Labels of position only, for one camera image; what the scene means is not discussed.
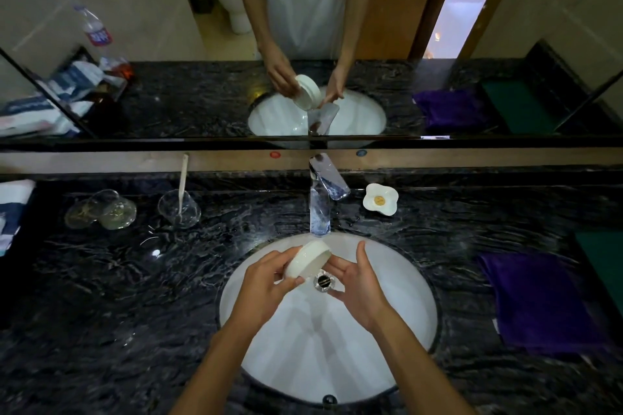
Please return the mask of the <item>person's left hand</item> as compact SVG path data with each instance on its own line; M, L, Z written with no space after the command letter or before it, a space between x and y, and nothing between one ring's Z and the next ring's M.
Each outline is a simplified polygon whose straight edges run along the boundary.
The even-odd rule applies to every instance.
M276 295L275 285L284 279L284 268L300 248L271 251L246 269L228 324L252 336L261 329L286 296Z

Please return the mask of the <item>white round soap bar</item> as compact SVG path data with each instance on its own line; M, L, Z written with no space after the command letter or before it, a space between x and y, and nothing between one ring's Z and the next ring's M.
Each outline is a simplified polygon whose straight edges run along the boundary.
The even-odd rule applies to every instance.
M284 268L284 278L314 278L331 257L329 246L315 239L301 246L292 261Z

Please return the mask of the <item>person's right forearm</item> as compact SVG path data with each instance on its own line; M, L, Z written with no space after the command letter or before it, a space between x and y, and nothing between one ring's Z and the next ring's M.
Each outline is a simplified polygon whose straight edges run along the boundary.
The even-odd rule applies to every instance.
M411 415L477 415L393 309L370 329Z

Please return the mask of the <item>person's left forearm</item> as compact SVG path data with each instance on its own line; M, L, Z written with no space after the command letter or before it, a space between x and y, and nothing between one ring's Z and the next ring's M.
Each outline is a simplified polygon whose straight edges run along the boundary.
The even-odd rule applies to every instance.
M168 415L223 415L228 394L258 330L236 319L221 327Z

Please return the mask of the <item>chrome sink drain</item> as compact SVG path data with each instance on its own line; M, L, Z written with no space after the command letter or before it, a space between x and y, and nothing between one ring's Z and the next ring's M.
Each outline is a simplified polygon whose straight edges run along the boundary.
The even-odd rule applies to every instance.
M331 273L321 269L314 277L313 285L318 292L327 293L335 288L336 278Z

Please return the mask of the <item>egg-shaped white dish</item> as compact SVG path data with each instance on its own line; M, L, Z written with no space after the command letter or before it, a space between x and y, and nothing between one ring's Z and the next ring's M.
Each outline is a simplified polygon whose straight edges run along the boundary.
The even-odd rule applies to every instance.
M363 207L385 216L393 216L397 211L399 193L390 186L370 183L366 186L362 200Z

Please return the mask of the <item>chrome faucet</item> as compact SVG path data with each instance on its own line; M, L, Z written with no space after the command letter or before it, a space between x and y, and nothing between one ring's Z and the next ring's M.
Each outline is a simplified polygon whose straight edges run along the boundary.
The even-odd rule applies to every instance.
M350 195L350 188L330 157L317 153L309 159L310 171L310 233L326 236L331 231L331 205Z

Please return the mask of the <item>white oval sink basin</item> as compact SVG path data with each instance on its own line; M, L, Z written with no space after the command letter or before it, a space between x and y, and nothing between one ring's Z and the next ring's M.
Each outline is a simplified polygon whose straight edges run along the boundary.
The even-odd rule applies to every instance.
M439 316L433 292L407 252L365 238L366 252L391 306L426 349L434 348ZM241 365L252 382L293 399L359 403L396 387L373 339L314 280L289 293L254 337Z

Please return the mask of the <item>clear glass cup with stick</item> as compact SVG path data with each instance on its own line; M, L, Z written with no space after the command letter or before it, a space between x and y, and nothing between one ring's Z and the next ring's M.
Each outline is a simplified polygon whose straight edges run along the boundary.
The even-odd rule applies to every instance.
M159 199L157 209L174 228L180 230L190 229L201 219L201 209L187 191L168 191Z

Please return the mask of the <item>white thin stick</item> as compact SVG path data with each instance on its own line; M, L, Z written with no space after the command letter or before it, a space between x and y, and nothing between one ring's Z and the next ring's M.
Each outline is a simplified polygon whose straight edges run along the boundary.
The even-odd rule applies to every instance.
M188 174L188 165L189 165L189 153L183 153L180 179L179 179L179 185L177 189L177 214L178 216L181 216L183 212L183 202L184 202L184 193L185 193L185 187L186 187L186 177Z

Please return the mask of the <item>purple towel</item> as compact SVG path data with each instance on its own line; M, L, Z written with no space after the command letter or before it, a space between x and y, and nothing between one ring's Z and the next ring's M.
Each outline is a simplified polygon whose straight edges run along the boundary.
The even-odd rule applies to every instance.
M588 354L608 339L555 255L482 253L495 295L497 331L509 347L547 355Z

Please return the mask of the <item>wooden backsplash ledge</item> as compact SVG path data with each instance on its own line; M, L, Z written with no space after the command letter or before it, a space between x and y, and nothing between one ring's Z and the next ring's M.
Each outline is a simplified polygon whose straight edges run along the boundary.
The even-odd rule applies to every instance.
M315 150L191 151L191 172L301 170ZM623 165L623 147L327 150L339 170ZM181 151L0 153L0 174L173 173Z

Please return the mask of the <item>green cloth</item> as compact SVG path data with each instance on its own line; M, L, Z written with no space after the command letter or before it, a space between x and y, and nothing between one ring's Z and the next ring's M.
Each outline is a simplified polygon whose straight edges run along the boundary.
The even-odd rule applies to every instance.
M623 231L575 232L574 239L623 317Z

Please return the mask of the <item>white blue striped towel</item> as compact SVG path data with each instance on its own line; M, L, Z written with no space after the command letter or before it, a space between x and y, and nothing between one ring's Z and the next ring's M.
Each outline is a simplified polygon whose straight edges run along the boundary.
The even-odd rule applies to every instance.
M33 180L0 182L0 257L20 230L21 217L36 187Z

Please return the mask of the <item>wall mirror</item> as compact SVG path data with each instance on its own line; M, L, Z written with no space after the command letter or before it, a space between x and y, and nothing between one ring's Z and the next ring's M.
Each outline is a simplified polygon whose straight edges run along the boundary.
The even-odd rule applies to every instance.
M623 113L544 38L426 59L442 0L0 0L0 150L448 139L620 146Z

